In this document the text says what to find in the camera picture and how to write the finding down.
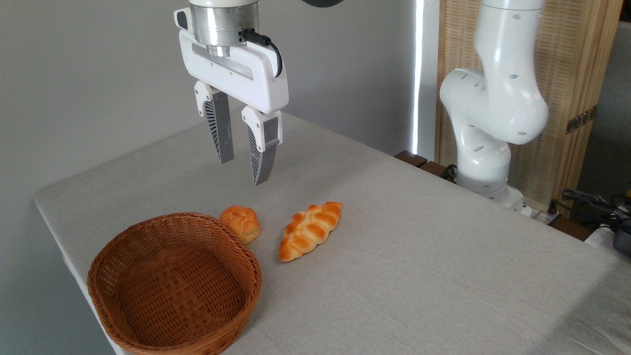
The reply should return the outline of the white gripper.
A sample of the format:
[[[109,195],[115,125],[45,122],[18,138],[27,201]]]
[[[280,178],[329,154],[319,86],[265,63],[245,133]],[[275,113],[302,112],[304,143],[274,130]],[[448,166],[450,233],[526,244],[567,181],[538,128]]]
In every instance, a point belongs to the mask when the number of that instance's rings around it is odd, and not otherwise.
[[[180,29],[183,63],[198,79],[194,85],[197,110],[207,120],[219,161],[234,159],[230,95],[248,105],[242,117],[253,182],[255,186],[266,182],[282,143],[279,110],[287,105],[289,94],[278,52],[243,36],[260,32],[259,8],[183,7],[175,11],[174,20]]]

